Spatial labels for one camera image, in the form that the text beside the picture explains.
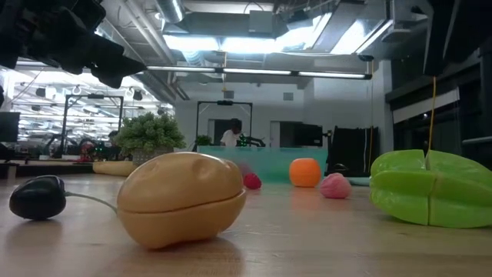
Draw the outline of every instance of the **yellow cable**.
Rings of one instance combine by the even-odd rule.
[[[436,94],[437,94],[437,79],[434,76],[434,89],[432,92],[432,110],[430,114],[430,128],[429,128],[429,149],[427,150],[427,154],[431,150],[431,146],[432,146],[432,129],[434,128],[434,109],[436,107]]]

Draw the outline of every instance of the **teal box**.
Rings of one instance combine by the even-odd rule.
[[[292,161],[313,158],[324,172],[328,151],[325,149],[255,148],[199,146],[198,152],[236,163],[244,163],[260,177],[262,182],[290,183],[289,167]]]

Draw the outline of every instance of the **white wall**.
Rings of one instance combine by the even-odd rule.
[[[194,141],[196,128],[197,101],[217,101],[223,99],[222,84],[199,85],[184,83],[181,87],[188,93],[191,101],[177,102],[175,106],[176,119],[183,132],[187,145]],[[239,106],[201,105],[198,134],[209,134],[209,120],[239,118],[243,122],[243,131],[254,137],[264,139],[270,144],[270,125],[274,121],[302,122],[304,91],[296,85],[238,83],[227,85],[227,90],[234,90],[235,102],[253,102],[253,126],[249,130],[249,108]],[[284,102],[284,92],[293,92],[294,101]]]
[[[374,73],[373,87],[373,124],[379,127],[381,153],[393,151],[393,114],[386,103],[385,95],[392,90],[391,62],[379,62],[379,69]]]
[[[197,101],[223,99],[222,84],[199,85],[183,83],[181,87],[191,101],[176,104],[176,118],[181,131],[190,145],[194,141]],[[234,90],[235,102],[253,102],[254,137],[271,142],[271,122],[304,122],[322,125],[324,132],[341,128],[369,128],[371,123],[380,129],[381,152],[393,149],[393,122],[389,105],[384,95],[391,90],[391,64],[381,62],[373,80],[313,79],[305,88],[296,85],[236,83],[228,84]],[[294,101],[284,102],[283,93],[293,92]],[[209,135],[210,119],[239,118],[243,130],[249,133],[249,116],[237,106],[209,105],[200,116],[198,134]]]
[[[314,79],[304,97],[304,122],[322,125],[323,130],[367,127],[369,81]]]
[[[384,99],[389,91],[389,61],[379,63],[372,80],[313,79],[304,90],[304,123],[322,125],[325,132],[336,125],[341,128],[373,125],[380,131],[381,153],[392,151],[392,114]]]

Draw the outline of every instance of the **plant pot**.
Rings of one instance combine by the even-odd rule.
[[[172,147],[161,147],[159,149],[155,149],[153,152],[145,152],[141,149],[137,149],[133,151],[133,164],[134,165],[143,165],[147,161],[152,160],[155,157],[158,157],[163,154],[168,154],[174,152],[174,148]]]

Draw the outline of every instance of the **person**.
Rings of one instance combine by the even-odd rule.
[[[231,119],[231,128],[224,132],[221,139],[221,146],[236,147],[241,136],[242,123],[237,118]]]
[[[121,157],[121,147],[116,145],[115,136],[118,134],[118,131],[110,132],[109,142],[111,143],[111,148],[108,151],[108,160],[109,161],[119,161]]]

